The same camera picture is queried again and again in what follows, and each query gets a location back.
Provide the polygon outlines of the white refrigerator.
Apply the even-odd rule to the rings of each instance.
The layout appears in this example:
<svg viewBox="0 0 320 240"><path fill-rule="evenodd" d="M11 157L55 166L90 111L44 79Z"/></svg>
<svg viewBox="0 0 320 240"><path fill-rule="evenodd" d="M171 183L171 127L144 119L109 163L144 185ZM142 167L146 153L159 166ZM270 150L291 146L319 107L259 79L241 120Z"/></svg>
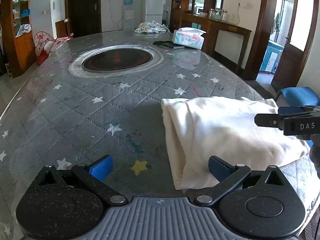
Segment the white refrigerator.
<svg viewBox="0 0 320 240"><path fill-rule="evenodd" d="M142 22L162 23L164 0L142 0Z"/></svg>

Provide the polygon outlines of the round black induction cooktop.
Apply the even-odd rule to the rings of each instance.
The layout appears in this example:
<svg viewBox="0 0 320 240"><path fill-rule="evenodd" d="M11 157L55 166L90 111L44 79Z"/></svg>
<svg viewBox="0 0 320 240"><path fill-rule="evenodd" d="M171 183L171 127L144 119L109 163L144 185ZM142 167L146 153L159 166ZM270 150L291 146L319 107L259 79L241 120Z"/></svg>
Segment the round black induction cooktop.
<svg viewBox="0 0 320 240"><path fill-rule="evenodd" d="M163 60L162 53L151 46L120 44L87 51L68 69L76 77L106 78L142 72Z"/></svg>

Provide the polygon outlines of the floral crumpled cloth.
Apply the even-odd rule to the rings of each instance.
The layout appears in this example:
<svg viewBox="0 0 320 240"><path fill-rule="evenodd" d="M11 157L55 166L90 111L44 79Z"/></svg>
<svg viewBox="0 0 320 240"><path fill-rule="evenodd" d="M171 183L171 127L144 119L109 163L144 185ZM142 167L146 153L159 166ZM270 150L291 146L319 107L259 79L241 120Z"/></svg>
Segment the floral crumpled cloth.
<svg viewBox="0 0 320 240"><path fill-rule="evenodd" d="M169 31L166 25L157 23L156 21L152 22L142 22L139 24L138 28L135 29L135 33L150 33L158 34L165 33Z"/></svg>

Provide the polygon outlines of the tissue box pastel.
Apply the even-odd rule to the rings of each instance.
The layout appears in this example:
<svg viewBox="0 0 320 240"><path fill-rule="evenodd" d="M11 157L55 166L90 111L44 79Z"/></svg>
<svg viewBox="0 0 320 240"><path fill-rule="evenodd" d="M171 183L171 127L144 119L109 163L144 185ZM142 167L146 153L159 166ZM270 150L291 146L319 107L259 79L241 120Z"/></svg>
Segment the tissue box pastel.
<svg viewBox="0 0 320 240"><path fill-rule="evenodd" d="M201 50L204 43L204 37L202 35L205 33L206 32L201 29L191 27L179 28L178 30L174 30L172 42L181 46Z"/></svg>

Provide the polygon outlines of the grey star quilted table cover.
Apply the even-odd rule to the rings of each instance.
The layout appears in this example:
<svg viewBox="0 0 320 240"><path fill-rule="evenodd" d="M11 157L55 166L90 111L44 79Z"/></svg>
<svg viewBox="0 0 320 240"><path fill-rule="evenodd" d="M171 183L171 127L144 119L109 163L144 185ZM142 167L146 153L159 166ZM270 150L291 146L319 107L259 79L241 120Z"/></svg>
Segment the grey star quilted table cover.
<svg viewBox="0 0 320 240"><path fill-rule="evenodd" d="M1 115L1 239L296 239L319 207L309 154L285 166L251 169L213 206L194 199L213 187L176 190L162 99L221 96L265 100L200 50L153 45L170 33L114 31L64 43L19 89ZM83 78L81 54L137 44L164 60L148 70ZM128 199L104 205L71 172L104 155L104 183Z"/></svg>

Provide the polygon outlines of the dark wooden door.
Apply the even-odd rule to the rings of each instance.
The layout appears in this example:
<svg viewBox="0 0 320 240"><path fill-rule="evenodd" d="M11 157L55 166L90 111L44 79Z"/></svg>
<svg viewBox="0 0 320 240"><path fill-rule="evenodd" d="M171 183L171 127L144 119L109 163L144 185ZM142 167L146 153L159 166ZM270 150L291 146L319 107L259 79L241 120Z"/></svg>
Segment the dark wooden door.
<svg viewBox="0 0 320 240"><path fill-rule="evenodd" d="M65 0L65 14L74 38L101 32L101 0Z"/></svg>

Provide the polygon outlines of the white cream garment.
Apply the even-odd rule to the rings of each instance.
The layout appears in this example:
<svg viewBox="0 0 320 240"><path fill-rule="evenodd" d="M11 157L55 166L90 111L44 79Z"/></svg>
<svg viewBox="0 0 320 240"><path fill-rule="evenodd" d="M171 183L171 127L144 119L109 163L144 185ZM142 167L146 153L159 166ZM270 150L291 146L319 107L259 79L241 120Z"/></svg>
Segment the white cream garment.
<svg viewBox="0 0 320 240"><path fill-rule="evenodd" d="M261 171L268 165L290 164L310 151L305 141L255 124L256 114L278 112L272 99L162 99L161 107L176 190L215 186L218 181L208 168L212 155Z"/></svg>

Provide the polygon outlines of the wooden shelf cabinet left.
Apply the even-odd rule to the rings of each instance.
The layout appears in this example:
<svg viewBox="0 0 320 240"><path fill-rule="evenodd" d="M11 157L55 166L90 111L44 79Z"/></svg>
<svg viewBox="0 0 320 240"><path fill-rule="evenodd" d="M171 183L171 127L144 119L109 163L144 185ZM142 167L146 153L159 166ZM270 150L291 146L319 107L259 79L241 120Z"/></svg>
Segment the wooden shelf cabinet left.
<svg viewBox="0 0 320 240"><path fill-rule="evenodd" d="M36 61L29 0L1 0L1 29L7 71L21 76Z"/></svg>

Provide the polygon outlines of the blue cloth chair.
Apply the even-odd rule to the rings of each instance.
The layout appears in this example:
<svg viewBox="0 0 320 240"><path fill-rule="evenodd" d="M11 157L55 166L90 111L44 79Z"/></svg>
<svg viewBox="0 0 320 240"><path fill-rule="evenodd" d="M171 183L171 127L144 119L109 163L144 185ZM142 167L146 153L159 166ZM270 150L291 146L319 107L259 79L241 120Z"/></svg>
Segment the blue cloth chair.
<svg viewBox="0 0 320 240"><path fill-rule="evenodd" d="M288 87L280 89L275 102L281 102L280 98L288 106L319 106L319 96L309 87Z"/></svg>

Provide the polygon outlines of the polka dot play tent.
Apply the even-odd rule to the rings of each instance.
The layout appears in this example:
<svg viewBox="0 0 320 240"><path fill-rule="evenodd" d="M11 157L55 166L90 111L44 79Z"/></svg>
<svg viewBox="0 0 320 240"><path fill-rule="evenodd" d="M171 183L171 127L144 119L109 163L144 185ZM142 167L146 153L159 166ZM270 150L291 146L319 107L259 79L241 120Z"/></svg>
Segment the polka dot play tent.
<svg viewBox="0 0 320 240"><path fill-rule="evenodd" d="M54 39L45 31L37 32L33 39L37 65L43 64L53 52L70 39L71 37L69 36Z"/></svg>

